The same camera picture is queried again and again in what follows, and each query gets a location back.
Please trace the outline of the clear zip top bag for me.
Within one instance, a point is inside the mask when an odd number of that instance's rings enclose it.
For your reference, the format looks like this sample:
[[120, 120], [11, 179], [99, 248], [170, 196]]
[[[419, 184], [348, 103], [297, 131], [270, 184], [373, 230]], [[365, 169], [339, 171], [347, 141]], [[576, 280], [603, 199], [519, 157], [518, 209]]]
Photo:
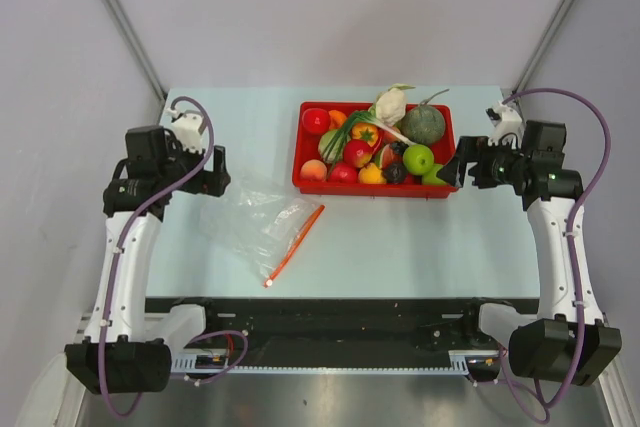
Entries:
[[200, 229], [243, 258], [269, 288], [324, 210], [264, 176], [243, 172], [221, 198], [202, 207]]

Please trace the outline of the green onion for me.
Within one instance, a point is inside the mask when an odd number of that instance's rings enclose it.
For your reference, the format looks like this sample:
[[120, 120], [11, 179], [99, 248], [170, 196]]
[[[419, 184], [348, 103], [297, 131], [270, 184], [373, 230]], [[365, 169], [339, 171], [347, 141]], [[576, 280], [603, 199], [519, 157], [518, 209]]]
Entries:
[[349, 117], [347, 117], [346, 122], [339, 129], [348, 137], [348, 140], [346, 141], [346, 143], [348, 141], [350, 141], [350, 140], [353, 140], [351, 138], [351, 128], [353, 127], [354, 124], [359, 123], [359, 122], [370, 123], [370, 124], [373, 124], [373, 125], [378, 127], [379, 134], [380, 134], [380, 140], [378, 141], [378, 143], [381, 141], [381, 131], [383, 131], [385, 133], [391, 134], [396, 140], [398, 140], [398, 141], [400, 141], [400, 142], [402, 142], [402, 143], [404, 143], [404, 144], [406, 144], [408, 146], [415, 145], [414, 142], [409, 140], [402, 133], [394, 130], [391, 126], [388, 126], [388, 125], [380, 122], [369, 111], [364, 111], [364, 110], [358, 110], [358, 111], [355, 111], [354, 113], [352, 113]]

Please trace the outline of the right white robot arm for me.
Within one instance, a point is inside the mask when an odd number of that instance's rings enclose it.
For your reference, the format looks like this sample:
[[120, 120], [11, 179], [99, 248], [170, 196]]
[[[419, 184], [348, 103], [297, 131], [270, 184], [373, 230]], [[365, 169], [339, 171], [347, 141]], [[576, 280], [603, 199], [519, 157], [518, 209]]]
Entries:
[[509, 353], [511, 371], [537, 380], [589, 386], [622, 347], [618, 329], [607, 327], [590, 285], [582, 242], [584, 209], [578, 172], [564, 168], [566, 128], [529, 121], [519, 142], [502, 134], [463, 136], [438, 172], [460, 187], [467, 176], [480, 189], [509, 185], [521, 198], [532, 229], [539, 271], [537, 316], [530, 320], [505, 301], [480, 299], [477, 314], [461, 323], [463, 340], [484, 348], [496, 340]]

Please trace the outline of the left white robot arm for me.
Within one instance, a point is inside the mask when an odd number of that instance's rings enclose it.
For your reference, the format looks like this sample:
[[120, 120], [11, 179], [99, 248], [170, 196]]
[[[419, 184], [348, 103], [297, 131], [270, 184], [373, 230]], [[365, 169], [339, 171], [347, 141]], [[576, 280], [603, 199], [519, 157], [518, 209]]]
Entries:
[[189, 194], [220, 197], [230, 183], [225, 150], [203, 142], [202, 127], [132, 128], [127, 155], [103, 193], [106, 249], [93, 312], [80, 342], [66, 345], [68, 371], [93, 394], [162, 391], [172, 360], [191, 340], [207, 347], [220, 321], [204, 308], [170, 309], [153, 328], [145, 322], [154, 245], [175, 185]]

